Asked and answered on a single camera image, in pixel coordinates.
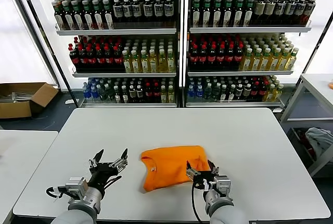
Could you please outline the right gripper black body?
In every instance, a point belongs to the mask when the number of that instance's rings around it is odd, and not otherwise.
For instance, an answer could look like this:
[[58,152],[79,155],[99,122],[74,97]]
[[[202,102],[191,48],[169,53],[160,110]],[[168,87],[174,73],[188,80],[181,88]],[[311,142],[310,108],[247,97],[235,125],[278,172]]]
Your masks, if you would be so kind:
[[210,189],[211,182],[214,181],[215,174],[212,172],[197,172],[193,176],[193,185],[195,189]]

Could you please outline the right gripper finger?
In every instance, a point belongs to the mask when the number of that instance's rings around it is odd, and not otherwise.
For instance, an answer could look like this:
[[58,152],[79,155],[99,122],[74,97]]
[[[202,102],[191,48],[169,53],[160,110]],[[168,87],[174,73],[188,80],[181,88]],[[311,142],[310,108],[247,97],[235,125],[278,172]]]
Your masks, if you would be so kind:
[[190,162],[186,162],[186,175],[191,179],[195,180],[197,176],[200,174],[197,170],[191,167]]
[[208,160],[208,165],[210,167],[211,173],[214,176],[218,176],[219,175],[219,167],[215,166],[213,162],[211,162],[210,160]]

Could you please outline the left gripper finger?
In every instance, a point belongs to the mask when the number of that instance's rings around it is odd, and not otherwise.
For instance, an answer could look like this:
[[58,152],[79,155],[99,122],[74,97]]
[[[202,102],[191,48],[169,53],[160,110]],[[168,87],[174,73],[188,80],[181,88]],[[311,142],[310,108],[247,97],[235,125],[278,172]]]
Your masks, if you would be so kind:
[[103,155],[104,150],[100,150],[92,159],[89,159],[89,171],[91,174],[95,173],[99,169],[100,159]]
[[110,168],[115,169],[118,173],[120,173],[121,171],[123,171],[126,166],[128,165],[128,148],[126,148],[124,150],[124,152],[122,153],[122,155],[120,156],[119,159],[117,159],[115,162],[111,163],[109,165]]

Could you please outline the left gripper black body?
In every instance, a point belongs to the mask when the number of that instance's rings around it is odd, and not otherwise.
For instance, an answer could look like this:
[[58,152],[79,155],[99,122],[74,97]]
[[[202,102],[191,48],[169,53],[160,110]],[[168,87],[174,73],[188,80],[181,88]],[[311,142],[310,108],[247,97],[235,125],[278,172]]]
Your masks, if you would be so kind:
[[88,182],[89,187],[96,189],[107,189],[122,176],[115,170],[109,167],[111,163],[100,163],[97,172],[91,174],[91,178]]

